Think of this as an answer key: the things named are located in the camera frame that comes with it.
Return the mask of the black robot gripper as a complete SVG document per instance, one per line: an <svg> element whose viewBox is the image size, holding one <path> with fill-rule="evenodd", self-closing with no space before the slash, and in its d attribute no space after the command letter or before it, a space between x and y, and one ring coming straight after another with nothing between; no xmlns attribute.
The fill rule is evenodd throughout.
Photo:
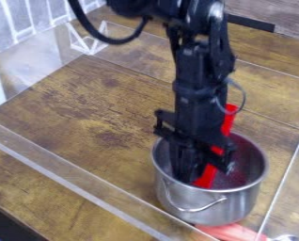
<svg viewBox="0 0 299 241"><path fill-rule="evenodd" d="M175 111L158 109L154 132L166 141L174 177L193 185L213 185L218 170L227 172L234 152L229 137L222 133L227 92L215 91L203 96L177 94ZM211 151L225 149L219 156Z"/></svg>

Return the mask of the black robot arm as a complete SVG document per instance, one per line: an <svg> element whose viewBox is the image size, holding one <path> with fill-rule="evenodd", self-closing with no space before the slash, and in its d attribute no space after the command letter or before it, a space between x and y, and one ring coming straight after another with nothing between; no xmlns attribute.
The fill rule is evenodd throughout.
<svg viewBox="0 0 299 241"><path fill-rule="evenodd" d="M175 110L157 111L155 134L170 146L174 177L195 182L209 165L229 170L227 77L235 56L222 0L107 0L113 11L163 21L177 66Z"/></svg>

